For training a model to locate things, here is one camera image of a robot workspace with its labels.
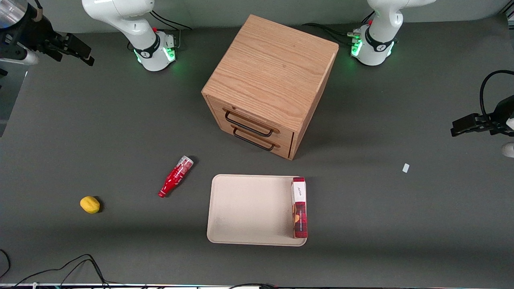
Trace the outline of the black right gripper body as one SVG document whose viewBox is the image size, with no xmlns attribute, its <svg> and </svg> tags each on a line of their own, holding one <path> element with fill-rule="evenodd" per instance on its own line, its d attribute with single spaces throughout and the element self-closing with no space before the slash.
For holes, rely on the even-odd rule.
<svg viewBox="0 0 514 289">
<path fill-rule="evenodd" d="M 1 29 L 1 61 L 39 61 L 37 52 L 61 61 L 62 53 L 51 47 L 60 37 L 48 19 L 35 22 L 25 16 L 17 24 Z"/>
</svg>

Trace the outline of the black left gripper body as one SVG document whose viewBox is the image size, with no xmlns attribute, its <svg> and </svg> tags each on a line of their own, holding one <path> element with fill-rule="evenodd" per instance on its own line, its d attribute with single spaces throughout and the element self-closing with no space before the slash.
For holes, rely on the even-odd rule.
<svg viewBox="0 0 514 289">
<path fill-rule="evenodd" d="M 496 126 L 496 130 L 490 130 L 490 135 L 503 134 L 513 136 L 514 130 L 507 124 L 507 121 L 513 117 L 514 112 L 514 95 L 500 101 L 494 111 L 488 116 L 491 122 Z"/>
</svg>

